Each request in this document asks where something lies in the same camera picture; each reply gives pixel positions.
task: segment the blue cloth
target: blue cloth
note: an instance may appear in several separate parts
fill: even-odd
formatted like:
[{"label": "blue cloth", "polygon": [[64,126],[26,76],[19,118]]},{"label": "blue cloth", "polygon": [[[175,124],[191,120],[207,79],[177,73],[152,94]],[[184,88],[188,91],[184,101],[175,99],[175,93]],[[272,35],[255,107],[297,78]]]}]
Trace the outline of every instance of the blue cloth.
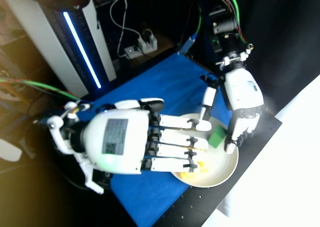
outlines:
[{"label": "blue cloth", "polygon": [[[172,55],[161,63],[98,99],[94,105],[128,99],[163,98],[163,114],[180,116],[199,113],[207,85],[199,78],[208,72],[183,55]],[[95,112],[79,115],[90,120]],[[216,97],[212,115],[228,126],[227,110],[221,91]],[[149,227],[180,197],[188,185],[171,173],[144,171],[141,175],[115,174],[111,189],[139,227]]]}]

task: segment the led light strip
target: led light strip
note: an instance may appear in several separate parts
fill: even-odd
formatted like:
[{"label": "led light strip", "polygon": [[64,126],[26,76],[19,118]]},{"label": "led light strip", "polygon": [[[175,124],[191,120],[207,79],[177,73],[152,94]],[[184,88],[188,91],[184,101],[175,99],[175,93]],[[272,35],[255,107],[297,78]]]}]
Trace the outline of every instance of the led light strip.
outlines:
[{"label": "led light strip", "polygon": [[82,45],[82,43],[81,43],[81,41],[79,39],[79,36],[78,36],[78,34],[77,34],[76,30],[75,30],[74,24],[72,23],[68,12],[63,12],[63,16],[64,16],[64,19],[65,19],[65,21],[67,22],[67,24],[69,26],[69,29],[71,30],[71,33],[73,35],[73,38],[74,38],[76,44],[79,47],[79,50],[80,50],[80,52],[81,52],[81,54],[82,54],[82,56],[84,58],[84,61],[85,61],[86,65],[88,66],[88,69],[89,69],[89,71],[90,71],[90,73],[91,73],[91,75],[92,75],[92,77],[94,79],[94,82],[95,82],[96,86],[100,89],[101,88],[101,84],[100,84],[100,82],[98,80],[98,77],[97,77],[95,71],[94,71],[94,68],[92,67],[92,65],[90,63],[90,60],[89,60],[89,58],[87,56],[87,53],[85,52],[85,49],[84,49],[84,47],[83,47],[83,45]]}]

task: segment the white robotic hand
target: white robotic hand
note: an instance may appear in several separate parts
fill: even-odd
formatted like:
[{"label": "white robotic hand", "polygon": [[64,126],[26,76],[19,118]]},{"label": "white robotic hand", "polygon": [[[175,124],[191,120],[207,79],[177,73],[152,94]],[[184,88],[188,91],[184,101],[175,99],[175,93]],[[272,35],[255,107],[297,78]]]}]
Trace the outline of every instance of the white robotic hand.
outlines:
[{"label": "white robotic hand", "polygon": [[77,111],[86,104],[69,102],[62,116],[48,119],[52,138],[60,152],[73,155],[84,175],[85,185],[99,194],[104,189],[93,181],[94,170],[114,174],[196,172],[206,159],[205,139],[175,130],[209,131],[205,120],[158,114],[160,98],[124,100],[101,109],[90,122],[79,121]]},{"label": "white robotic hand", "polygon": [[201,120],[208,120],[211,116],[216,92],[219,84],[223,84],[225,102],[232,110],[224,150],[227,154],[232,154],[237,146],[242,145],[244,138],[253,135],[261,115],[261,106],[264,104],[263,95],[255,79],[245,68],[227,72],[223,83],[207,79],[206,76],[202,79],[208,87],[202,101]]}]

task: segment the black table surface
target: black table surface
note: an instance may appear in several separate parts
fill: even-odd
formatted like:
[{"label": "black table surface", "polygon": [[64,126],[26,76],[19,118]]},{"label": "black table surface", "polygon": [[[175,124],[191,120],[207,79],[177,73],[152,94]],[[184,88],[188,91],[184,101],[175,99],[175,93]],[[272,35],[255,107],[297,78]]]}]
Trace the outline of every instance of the black table surface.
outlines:
[{"label": "black table surface", "polygon": [[154,227],[200,227],[265,147],[282,123],[264,112],[252,138],[239,148],[239,161],[233,175],[211,188],[190,186],[153,225]]}]

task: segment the yellow food piece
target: yellow food piece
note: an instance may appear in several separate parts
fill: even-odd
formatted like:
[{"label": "yellow food piece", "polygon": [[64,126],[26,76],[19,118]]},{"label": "yellow food piece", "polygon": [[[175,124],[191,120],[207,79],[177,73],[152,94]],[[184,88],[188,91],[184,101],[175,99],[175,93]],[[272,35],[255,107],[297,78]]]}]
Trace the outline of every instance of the yellow food piece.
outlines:
[{"label": "yellow food piece", "polygon": [[204,161],[198,161],[198,168],[200,169],[200,171],[198,172],[181,172],[179,173],[179,175],[181,179],[185,181],[185,180],[194,178],[199,173],[205,173],[209,170],[207,162],[204,162]]}]

